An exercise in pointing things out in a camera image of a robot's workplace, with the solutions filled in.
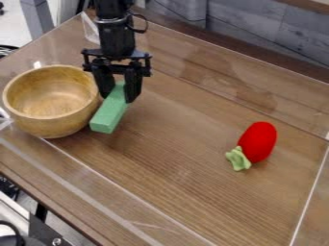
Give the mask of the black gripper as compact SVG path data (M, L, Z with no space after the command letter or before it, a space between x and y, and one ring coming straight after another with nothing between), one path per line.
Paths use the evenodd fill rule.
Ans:
M83 49L83 70L92 71L103 98L115 88L114 74L125 73L125 99L133 103L142 93L143 77L150 76L150 53L137 50L135 35L147 29L135 29L131 17L95 18L100 47Z

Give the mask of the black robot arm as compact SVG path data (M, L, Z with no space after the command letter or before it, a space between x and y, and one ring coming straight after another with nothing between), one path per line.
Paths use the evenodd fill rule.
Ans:
M151 54L137 49L135 35L149 28L134 27L135 0L94 0L100 47L83 49L84 71L91 72L106 98L115 90L115 75L122 75L123 97L133 103L142 93L143 78L151 75Z

